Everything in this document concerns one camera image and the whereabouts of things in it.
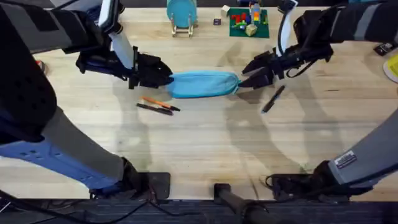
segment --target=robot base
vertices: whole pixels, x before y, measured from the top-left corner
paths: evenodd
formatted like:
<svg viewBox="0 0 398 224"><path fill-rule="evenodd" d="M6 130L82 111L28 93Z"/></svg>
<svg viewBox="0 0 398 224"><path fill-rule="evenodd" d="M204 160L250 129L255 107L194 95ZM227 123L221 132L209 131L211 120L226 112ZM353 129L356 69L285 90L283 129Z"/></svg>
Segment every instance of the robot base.
<svg viewBox="0 0 398 224"><path fill-rule="evenodd" d="M140 172L139 175L142 180L143 194L138 196L137 199L147 199L148 194L152 193L151 190L156 194L156 199L168 199L171 180L168 172Z"/></svg>
<svg viewBox="0 0 398 224"><path fill-rule="evenodd" d="M314 174L273 174L271 188L274 199L297 198L326 203L349 202L352 195L361 195L372 187L351 188L343 185L328 185Z"/></svg>

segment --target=black pen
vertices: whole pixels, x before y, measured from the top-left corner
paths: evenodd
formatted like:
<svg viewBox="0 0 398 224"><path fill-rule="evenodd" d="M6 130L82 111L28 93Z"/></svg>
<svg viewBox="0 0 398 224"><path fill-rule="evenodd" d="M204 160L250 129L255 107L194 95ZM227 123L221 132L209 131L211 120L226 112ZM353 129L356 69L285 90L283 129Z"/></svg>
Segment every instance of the black pen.
<svg viewBox="0 0 398 224"><path fill-rule="evenodd" d="M140 107L140 108L147 109L147 110L152 110L152 111L156 111L158 113L162 113L162 114L166 114L166 115L169 115L169 116L173 116L173 112L168 110L168 109L165 109L165 108L156 108L156 107L153 107L153 106L143 105L143 104L140 104L140 103L137 103L137 106Z"/></svg>
<svg viewBox="0 0 398 224"><path fill-rule="evenodd" d="M280 96L280 94L282 94L282 92L285 90L286 86L282 85L274 94L274 96L272 96L272 98L269 100L269 102L263 107L261 113L266 113L268 112L272 106L275 104L275 100L278 99L278 97Z"/></svg>

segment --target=black mount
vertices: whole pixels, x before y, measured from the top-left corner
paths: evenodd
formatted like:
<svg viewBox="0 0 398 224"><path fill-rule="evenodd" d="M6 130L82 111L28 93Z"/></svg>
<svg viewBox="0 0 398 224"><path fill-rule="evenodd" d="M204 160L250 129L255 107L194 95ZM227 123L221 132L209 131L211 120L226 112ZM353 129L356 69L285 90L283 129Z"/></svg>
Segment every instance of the black mount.
<svg viewBox="0 0 398 224"><path fill-rule="evenodd" d="M339 203L349 202L353 195L361 195L372 187L340 185L328 166L329 161L321 162L313 174L272 174L270 188L276 200L298 197L306 200Z"/></svg>
<svg viewBox="0 0 398 224"><path fill-rule="evenodd" d="M268 213L262 202L244 200L231 192L229 184L214 185L214 202L226 205L236 214L237 219L248 224L294 224L291 220L282 220Z"/></svg>
<svg viewBox="0 0 398 224"><path fill-rule="evenodd" d="M124 157L123 179L103 189L90 189L90 194L99 198L131 198L151 200L167 199L170 195L170 174L168 172L137 172Z"/></svg>

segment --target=orange pen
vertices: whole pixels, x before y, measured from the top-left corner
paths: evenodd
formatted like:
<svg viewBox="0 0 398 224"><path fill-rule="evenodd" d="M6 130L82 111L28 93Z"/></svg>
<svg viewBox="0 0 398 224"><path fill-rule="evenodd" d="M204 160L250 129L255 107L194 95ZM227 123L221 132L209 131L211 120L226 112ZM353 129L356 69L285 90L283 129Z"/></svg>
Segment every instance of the orange pen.
<svg viewBox="0 0 398 224"><path fill-rule="evenodd" d="M163 108L166 108L166 109L169 109L169 110L172 110L172 111L181 111L180 109L176 108L175 106L168 105L167 103L163 103L163 102L157 101L157 100L152 99L150 97L142 96L141 99L146 100L146 101L151 102L151 103L155 103L155 104L157 104L159 106L162 106Z"/></svg>

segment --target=green lego baseplate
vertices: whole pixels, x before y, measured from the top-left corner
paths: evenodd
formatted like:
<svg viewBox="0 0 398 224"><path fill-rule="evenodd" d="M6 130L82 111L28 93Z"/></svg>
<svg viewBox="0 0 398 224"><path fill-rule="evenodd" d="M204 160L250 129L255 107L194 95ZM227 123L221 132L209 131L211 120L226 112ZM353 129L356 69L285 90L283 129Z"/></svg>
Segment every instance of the green lego baseplate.
<svg viewBox="0 0 398 224"><path fill-rule="evenodd" d="M229 16L229 36L230 37L250 37L248 36L244 30L233 28L235 25L235 20L232 19L232 15L242 15L242 13L246 13L247 16L250 16L249 9L242 9L242 8L231 8L228 11ZM256 22L255 25L257 26L257 32L251 37L257 38L269 38L269 28L268 28L268 15L267 10L261 10L261 18L260 22Z"/></svg>

